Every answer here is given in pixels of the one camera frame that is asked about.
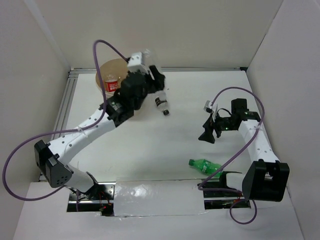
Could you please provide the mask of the small bottle black label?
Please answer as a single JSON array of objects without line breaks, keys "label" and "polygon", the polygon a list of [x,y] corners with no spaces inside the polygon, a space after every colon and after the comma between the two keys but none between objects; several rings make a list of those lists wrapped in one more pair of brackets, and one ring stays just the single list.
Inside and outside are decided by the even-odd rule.
[{"label": "small bottle black label", "polygon": [[157,109],[160,112],[162,112],[162,114],[164,116],[168,116],[170,114],[169,104],[168,104],[168,101],[167,101],[167,95],[163,90],[162,91],[158,91],[155,94],[154,101],[155,101],[155,105],[156,105]]}]

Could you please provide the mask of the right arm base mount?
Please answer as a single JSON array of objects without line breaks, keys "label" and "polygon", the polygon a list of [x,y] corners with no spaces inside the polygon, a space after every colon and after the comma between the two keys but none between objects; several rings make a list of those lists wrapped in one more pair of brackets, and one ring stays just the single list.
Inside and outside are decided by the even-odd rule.
[{"label": "right arm base mount", "polygon": [[[218,189],[222,187],[218,181],[209,181],[204,184],[203,188]],[[243,199],[243,195],[236,192],[215,190],[203,191],[205,210],[229,209],[233,203],[238,202],[240,199]],[[251,208],[251,204],[248,201],[243,201],[235,205],[233,208]]]}]

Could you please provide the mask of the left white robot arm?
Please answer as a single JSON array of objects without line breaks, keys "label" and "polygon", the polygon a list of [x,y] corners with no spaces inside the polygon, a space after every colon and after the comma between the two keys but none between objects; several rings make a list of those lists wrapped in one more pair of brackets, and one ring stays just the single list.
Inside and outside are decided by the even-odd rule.
[{"label": "left white robot arm", "polygon": [[93,141],[133,117],[149,94],[165,88],[166,77],[151,65],[146,73],[129,72],[114,95],[70,134],[34,145],[36,165],[52,188],[69,187],[92,200],[102,187],[89,172],[70,165],[71,160]]}]

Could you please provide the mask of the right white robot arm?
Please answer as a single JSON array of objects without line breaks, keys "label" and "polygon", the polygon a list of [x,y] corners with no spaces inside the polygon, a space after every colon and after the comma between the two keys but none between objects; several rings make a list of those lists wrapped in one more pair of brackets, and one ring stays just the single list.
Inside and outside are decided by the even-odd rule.
[{"label": "right white robot arm", "polygon": [[218,107],[207,101],[204,110],[209,118],[203,124],[200,141],[214,143],[224,131],[238,131],[243,137],[251,165],[246,173],[223,171],[219,177],[218,190],[230,196],[235,190],[242,192],[246,200],[280,202],[284,197],[290,168],[280,162],[267,140],[262,120],[250,111],[244,98],[231,101],[230,116],[221,117]]}]

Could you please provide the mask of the green plastic bottle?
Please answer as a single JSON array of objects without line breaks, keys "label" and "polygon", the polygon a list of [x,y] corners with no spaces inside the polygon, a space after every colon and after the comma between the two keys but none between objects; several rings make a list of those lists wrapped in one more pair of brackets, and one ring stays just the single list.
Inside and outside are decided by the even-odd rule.
[{"label": "green plastic bottle", "polygon": [[213,163],[206,159],[190,159],[188,165],[207,176],[212,175],[221,167],[220,164]]}]

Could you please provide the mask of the large red label bottle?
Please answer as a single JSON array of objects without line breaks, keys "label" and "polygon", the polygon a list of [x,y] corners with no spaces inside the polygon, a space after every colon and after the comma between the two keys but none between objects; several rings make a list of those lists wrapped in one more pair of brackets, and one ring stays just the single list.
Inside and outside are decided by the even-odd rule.
[{"label": "large red label bottle", "polygon": [[104,87],[106,92],[115,92],[119,87],[119,78],[113,74],[107,75],[104,78]]}]

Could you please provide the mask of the clear crushed bottle white cap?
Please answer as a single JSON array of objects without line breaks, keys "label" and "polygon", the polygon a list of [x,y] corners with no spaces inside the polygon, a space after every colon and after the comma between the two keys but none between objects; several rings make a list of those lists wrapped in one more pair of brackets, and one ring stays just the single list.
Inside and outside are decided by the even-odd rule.
[{"label": "clear crushed bottle white cap", "polygon": [[144,49],[144,65],[149,66],[157,66],[158,65],[158,56],[157,53],[152,49]]}]

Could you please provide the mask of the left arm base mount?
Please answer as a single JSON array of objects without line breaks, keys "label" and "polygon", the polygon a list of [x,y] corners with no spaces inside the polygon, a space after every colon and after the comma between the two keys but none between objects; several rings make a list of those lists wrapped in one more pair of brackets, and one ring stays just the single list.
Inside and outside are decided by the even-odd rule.
[{"label": "left arm base mount", "polygon": [[99,192],[90,198],[71,188],[66,211],[69,213],[94,212],[101,216],[113,217],[116,182],[99,182],[98,184]]}]

